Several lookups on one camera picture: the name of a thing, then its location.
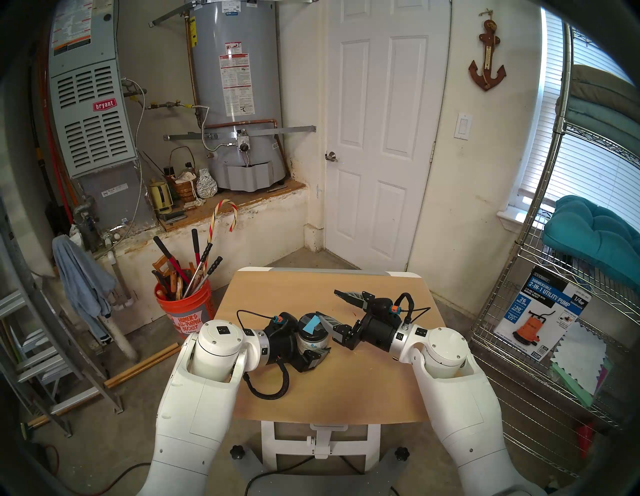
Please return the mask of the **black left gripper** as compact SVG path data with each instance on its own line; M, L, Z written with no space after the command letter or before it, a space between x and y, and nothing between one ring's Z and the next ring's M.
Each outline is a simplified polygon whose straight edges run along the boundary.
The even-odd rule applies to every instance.
M296 339L297 326L267 326L265 335L269 343L266 365L275 364L281 359L290 364L297 372L303 373L315 369L329 354L331 349L306 349L302 354Z

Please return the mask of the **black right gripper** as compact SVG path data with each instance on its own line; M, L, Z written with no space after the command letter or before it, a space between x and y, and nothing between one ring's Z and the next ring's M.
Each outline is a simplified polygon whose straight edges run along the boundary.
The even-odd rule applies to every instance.
M354 326L338 322L334 317L330 317L322 312L315 312L315 316L319 319L322 329L328 333L328 336L345 346L349 350L354 350L360 342L372 344L376 348L389 352L392 341L396 336L402 319L395 313L387 313L385 317L380 317L368 309L371 302L375 299L375 295L366 291L340 291L334 290L334 295L341 300L362 309L366 313L363 318L357 320Z

